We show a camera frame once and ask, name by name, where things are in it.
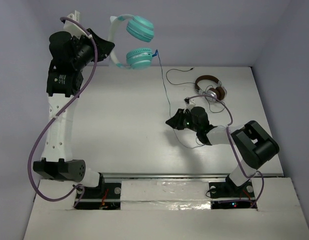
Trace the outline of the teal cat-ear headphones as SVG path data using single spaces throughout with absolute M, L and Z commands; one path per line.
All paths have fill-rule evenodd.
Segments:
M 121 14 L 110 17 L 107 40 L 114 44 L 127 43 L 128 46 L 115 47 L 109 57 L 112 64 L 125 70 L 144 70 L 151 66 L 155 52 L 149 48 L 154 39 L 154 24 L 146 18 Z

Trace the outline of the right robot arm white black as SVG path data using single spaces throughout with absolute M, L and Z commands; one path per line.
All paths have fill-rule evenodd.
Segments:
M 238 150 L 241 160 L 225 184 L 227 194 L 232 197 L 238 196 L 244 189 L 243 184 L 280 151 L 278 143 L 257 121 L 251 120 L 239 127 L 212 125 L 205 109 L 199 106 L 180 108 L 165 123 L 174 130 L 195 132 L 203 145 L 230 145 L 232 150 Z

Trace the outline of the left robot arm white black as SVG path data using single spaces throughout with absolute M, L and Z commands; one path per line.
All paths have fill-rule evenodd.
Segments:
M 44 179 L 80 183 L 88 187 L 94 197 L 101 197 L 106 185 L 100 173 L 88 168 L 84 160 L 73 158 L 71 139 L 77 106 L 75 96 L 83 89 L 83 68 L 90 62 L 107 58 L 114 47 L 113 42 L 100 38 L 90 28 L 81 36 L 59 31 L 49 37 L 52 60 L 46 92 L 49 119 L 53 122 L 47 129 L 41 159 L 31 166 Z

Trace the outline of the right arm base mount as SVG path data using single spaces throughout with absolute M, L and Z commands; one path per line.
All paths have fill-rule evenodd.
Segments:
M 208 183 L 205 197 L 211 200 L 213 210 L 257 209 L 257 196 L 251 180 L 236 186 L 228 177 Z

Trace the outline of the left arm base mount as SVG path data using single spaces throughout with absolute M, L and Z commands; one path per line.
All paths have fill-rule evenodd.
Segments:
M 77 191 L 74 202 L 76 210 L 108 211 L 121 209 L 122 183 L 120 181 L 108 182 L 102 173 L 99 175 L 97 187 L 85 187 L 82 197 L 82 193 Z

